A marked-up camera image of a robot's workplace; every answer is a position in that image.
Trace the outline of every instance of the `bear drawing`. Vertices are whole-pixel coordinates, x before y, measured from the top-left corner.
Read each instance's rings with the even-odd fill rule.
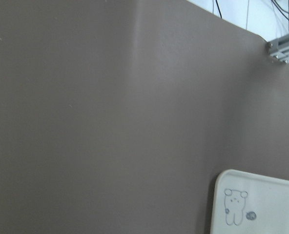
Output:
[[[246,206],[246,191],[225,189],[225,213],[228,225],[240,225],[243,220],[243,210]]]

